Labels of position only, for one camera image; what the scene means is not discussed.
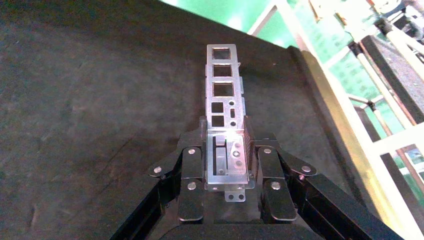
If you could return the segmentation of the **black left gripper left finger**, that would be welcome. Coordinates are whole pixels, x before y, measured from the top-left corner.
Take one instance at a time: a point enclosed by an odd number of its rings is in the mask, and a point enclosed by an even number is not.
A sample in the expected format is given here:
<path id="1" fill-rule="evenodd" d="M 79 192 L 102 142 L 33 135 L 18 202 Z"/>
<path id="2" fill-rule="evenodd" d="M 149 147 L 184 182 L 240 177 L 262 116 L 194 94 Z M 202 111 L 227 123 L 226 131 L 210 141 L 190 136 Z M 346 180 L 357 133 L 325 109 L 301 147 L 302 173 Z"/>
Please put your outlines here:
<path id="1" fill-rule="evenodd" d="M 177 198 L 180 222 L 204 219 L 205 159 L 207 120 L 200 118 L 198 128 L 180 135 L 176 149 L 147 171 L 159 180 L 159 199 L 165 203 Z"/>

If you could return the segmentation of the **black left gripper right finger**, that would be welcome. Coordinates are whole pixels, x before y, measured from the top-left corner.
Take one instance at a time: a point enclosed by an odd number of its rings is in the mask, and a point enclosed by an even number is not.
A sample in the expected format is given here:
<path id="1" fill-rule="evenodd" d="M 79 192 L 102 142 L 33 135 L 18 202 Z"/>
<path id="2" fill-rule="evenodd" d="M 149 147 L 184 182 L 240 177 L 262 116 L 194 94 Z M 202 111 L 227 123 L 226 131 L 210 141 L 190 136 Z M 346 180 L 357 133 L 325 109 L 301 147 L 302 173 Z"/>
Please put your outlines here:
<path id="1" fill-rule="evenodd" d="M 264 222 L 293 222 L 297 210 L 289 183 L 318 173 L 311 164 L 282 150 L 272 132 L 262 131 L 245 117 L 248 165 L 257 187 L 258 209 Z"/>

